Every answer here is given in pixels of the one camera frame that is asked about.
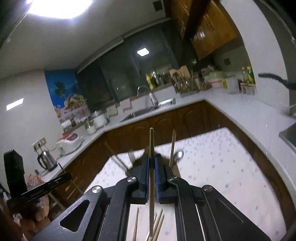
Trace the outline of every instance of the polka dot tablecloth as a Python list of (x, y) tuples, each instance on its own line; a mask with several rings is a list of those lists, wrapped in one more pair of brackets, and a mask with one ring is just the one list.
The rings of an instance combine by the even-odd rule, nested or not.
[[(169, 157), (170, 149), (170, 143), (155, 147), (156, 152), (166, 157)], [(283, 237), (286, 226), (272, 187), (251, 155), (227, 128), (177, 141), (176, 150), (184, 150), (178, 168), (181, 177), (190, 185), (212, 185), (272, 241)], [(134, 154), (139, 158), (143, 152), (139, 150)], [(118, 156), (131, 167), (127, 153)], [(124, 172), (109, 159), (88, 189), (95, 185), (103, 188), (114, 186), (125, 177)], [(131, 205), (127, 240), (132, 240), (137, 206), (140, 207), (137, 240), (145, 240), (149, 229), (148, 204)], [(158, 240), (177, 240), (174, 205), (157, 204), (155, 212), (159, 213), (161, 208), (165, 218)]]

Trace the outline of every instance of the upper wooden cabinet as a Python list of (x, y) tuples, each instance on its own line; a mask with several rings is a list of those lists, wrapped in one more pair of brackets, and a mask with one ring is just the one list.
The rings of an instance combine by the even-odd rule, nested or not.
[(210, 1), (195, 31), (192, 44), (199, 59), (237, 37), (228, 17), (214, 0)]
[(194, 27), (199, 24), (208, 3), (209, 0), (172, 0), (171, 18), (182, 38), (194, 34)]

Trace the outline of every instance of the yellow bottle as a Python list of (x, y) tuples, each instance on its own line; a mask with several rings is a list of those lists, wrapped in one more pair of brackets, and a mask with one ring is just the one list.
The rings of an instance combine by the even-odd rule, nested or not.
[(155, 88), (155, 86), (151, 83), (151, 76), (148, 75), (148, 74), (146, 74), (146, 81), (147, 81), (147, 83), (148, 83), (148, 85), (149, 85), (149, 88), (150, 88), (151, 90), (153, 90), (153, 89)]

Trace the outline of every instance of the ceiling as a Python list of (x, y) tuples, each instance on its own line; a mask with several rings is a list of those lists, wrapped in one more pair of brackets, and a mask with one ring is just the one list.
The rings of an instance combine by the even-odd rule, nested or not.
[(32, 14), (0, 49), (0, 78), (32, 69), (74, 69), (94, 52), (140, 26), (165, 18), (154, 0), (93, 0), (73, 19)]

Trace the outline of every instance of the fork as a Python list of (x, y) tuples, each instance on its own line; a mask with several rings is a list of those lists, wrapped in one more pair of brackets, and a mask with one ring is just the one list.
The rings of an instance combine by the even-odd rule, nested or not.
[(136, 161), (136, 157), (132, 149), (129, 150), (128, 157), (130, 158), (131, 164), (133, 165), (133, 163)]

